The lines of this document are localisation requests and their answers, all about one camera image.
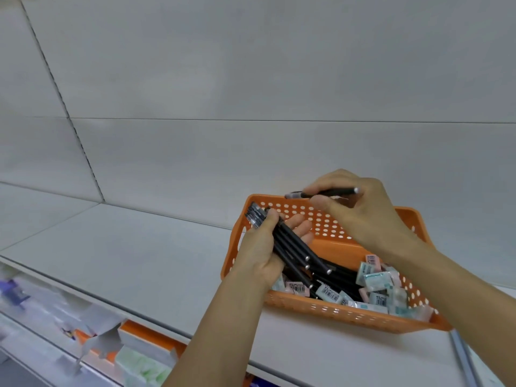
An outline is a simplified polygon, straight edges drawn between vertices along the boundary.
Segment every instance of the bundle of pens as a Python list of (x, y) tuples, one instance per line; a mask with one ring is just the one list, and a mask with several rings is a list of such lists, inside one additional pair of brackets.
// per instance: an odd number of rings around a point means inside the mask
[[(246, 218), (253, 227), (259, 227), (266, 214), (267, 210), (253, 202)], [(280, 277), (273, 289), (331, 302), (360, 300), (357, 272), (319, 258), (281, 218), (273, 236), (274, 253), (285, 262), (286, 278)]]

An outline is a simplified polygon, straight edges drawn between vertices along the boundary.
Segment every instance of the wall seam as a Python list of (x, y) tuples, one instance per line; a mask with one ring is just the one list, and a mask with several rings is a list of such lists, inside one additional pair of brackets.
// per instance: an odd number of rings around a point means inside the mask
[(79, 146), (81, 147), (83, 155), (86, 158), (86, 162), (88, 163), (88, 167), (90, 168), (90, 172), (91, 172), (91, 175), (92, 175), (92, 177), (94, 179), (97, 191), (99, 192), (100, 197), (102, 198), (102, 202), (104, 202), (105, 201), (104, 195), (102, 194), (102, 190), (100, 189), (99, 182), (96, 179), (96, 176), (95, 176), (95, 173), (94, 173), (94, 169), (91, 167), (90, 160), (88, 159), (88, 156), (86, 155), (86, 151), (84, 150), (83, 143), (81, 142), (81, 139), (79, 138), (79, 134), (77, 133), (77, 129), (75, 128), (75, 126), (74, 126), (74, 124), (72, 122), (72, 119), (70, 118), (70, 113), (68, 113), (68, 109), (67, 109), (65, 101), (63, 100), (63, 97), (61, 95), (61, 91), (59, 90), (59, 87), (57, 86), (57, 83), (56, 83), (56, 81), (54, 79), (54, 75), (53, 75), (52, 71), (50, 70), (50, 66), (48, 65), (48, 61), (46, 60), (45, 53), (43, 52), (43, 50), (41, 48), (41, 45), (40, 45), (39, 40), (38, 40), (38, 37), (36, 37), (35, 31), (34, 31), (34, 27), (33, 27), (32, 23), (30, 22), (29, 15), (27, 13), (27, 10), (25, 9), (25, 5), (23, 5), (23, 1), (22, 0), (20, 0), (20, 5), (22, 7), (22, 10), (23, 10), (23, 13), (25, 15), (25, 19), (27, 20), (27, 24), (28, 24), (28, 26), (30, 28), (30, 31), (32, 32), (32, 36), (33, 36), (33, 39), (35, 41), (35, 44), (36, 44), (36, 46), (38, 48), (38, 51), (39, 51), (39, 53), (41, 55), (41, 58), (43, 59), (43, 63), (45, 64), (46, 70), (47, 70), (48, 74), (50, 75), (50, 79), (52, 81), (52, 84), (54, 84), (54, 88), (55, 88), (55, 90), (57, 92), (59, 100), (61, 101), (61, 105), (63, 107), (63, 110), (64, 110), (65, 114), (66, 114), (66, 119), (68, 120), (68, 124), (71, 126), (71, 128), (72, 128), (72, 130), (73, 130), (73, 132), (75, 134), (75, 138), (77, 139), (77, 142), (79, 143)]

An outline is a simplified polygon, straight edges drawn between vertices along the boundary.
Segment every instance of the plastic basket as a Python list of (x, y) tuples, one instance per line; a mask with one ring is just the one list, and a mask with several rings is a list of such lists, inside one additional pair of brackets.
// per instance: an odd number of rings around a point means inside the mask
[[(238, 254), (239, 241), (242, 232), (249, 229), (250, 225), (244, 216), (249, 204), (254, 201), (259, 206), (265, 208), (267, 206), (274, 207), (277, 211), (291, 217), (294, 214), (304, 214), (306, 218), (312, 221), (312, 232), (315, 235), (310, 248), (320, 257), (329, 260), (340, 266), (349, 269), (358, 270), (360, 262), (365, 261), (365, 255), (369, 254), (354, 241), (337, 221), (319, 210), (313, 208), (308, 200), (287, 200), (277, 195), (250, 195), (242, 209), (242, 213), (231, 232), (228, 254), (226, 255), (222, 271), (220, 273), (223, 279), (231, 270)], [(396, 211), (409, 227), (421, 240), (432, 245), (430, 237), (426, 232), (425, 225), (418, 211), (408, 207), (396, 207)], [(412, 282), (400, 274), (403, 287), (407, 290), (409, 298), (409, 306), (418, 306), (422, 304), (432, 304), (421, 293), (421, 291), (412, 284)], [(340, 306), (334, 303), (328, 303), (322, 300), (292, 295), (290, 293), (269, 291), (266, 295), (265, 303), (270, 306), (284, 308), (303, 314), (311, 314), (339, 320), (345, 323), (360, 325), (370, 329), (386, 331), (390, 333), (403, 334), (413, 331), (436, 329), (449, 331), (452, 326), (439, 315), (435, 310), (429, 322), (421, 322), (418, 320), (401, 318), (394, 315), (381, 314), (368, 310), (361, 310), (349, 306)]]

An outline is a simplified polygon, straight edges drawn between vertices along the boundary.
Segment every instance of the right hand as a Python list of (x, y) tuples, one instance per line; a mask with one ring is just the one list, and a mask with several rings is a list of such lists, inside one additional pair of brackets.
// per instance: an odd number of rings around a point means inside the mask
[[(339, 200), (315, 195), (339, 187), (358, 187), (359, 192)], [(378, 179), (360, 178), (340, 169), (321, 176), (303, 191), (314, 195), (310, 202), (316, 209), (331, 214), (348, 235), (387, 262), (418, 241), (396, 213)]]

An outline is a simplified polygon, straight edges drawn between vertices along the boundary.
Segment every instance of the barcode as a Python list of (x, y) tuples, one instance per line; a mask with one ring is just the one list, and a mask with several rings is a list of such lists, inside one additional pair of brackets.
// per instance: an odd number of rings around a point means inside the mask
[(300, 284), (289, 283), (288, 285), (290, 286), (290, 288), (292, 288), (292, 290), (294, 292), (298, 292), (298, 293), (304, 293), (305, 288), (306, 288), (306, 286), (300, 285)]
[(323, 289), (322, 289), (322, 292), (327, 295), (330, 299), (332, 299), (333, 301), (337, 301), (339, 299), (339, 294), (336, 293), (336, 292), (333, 292), (332, 289), (328, 286), (325, 286)]

